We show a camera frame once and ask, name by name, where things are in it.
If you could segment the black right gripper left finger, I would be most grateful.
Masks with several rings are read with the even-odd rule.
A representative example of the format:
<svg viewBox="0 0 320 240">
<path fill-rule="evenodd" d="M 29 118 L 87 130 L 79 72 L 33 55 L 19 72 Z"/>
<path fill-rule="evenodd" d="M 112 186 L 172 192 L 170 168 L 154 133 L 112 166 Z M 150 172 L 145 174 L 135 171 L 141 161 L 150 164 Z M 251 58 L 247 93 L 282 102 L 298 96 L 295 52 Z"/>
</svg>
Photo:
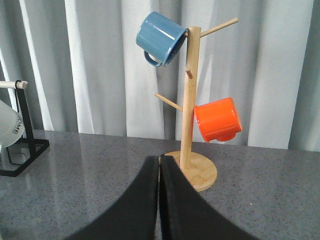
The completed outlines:
<svg viewBox="0 0 320 240">
<path fill-rule="evenodd" d="M 148 156 L 122 196 L 68 240 L 153 240 L 158 211 L 159 157 Z"/>
</svg>

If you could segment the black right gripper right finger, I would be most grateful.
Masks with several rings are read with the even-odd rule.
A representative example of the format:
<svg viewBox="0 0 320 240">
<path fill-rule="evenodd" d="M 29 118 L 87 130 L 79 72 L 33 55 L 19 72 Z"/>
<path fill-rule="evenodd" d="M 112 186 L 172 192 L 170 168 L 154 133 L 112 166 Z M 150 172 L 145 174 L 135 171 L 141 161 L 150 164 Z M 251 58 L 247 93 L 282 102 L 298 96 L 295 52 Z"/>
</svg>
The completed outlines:
<svg viewBox="0 0 320 240">
<path fill-rule="evenodd" d="M 212 208 L 168 155 L 160 158 L 159 213 L 164 240 L 256 239 Z"/>
</svg>

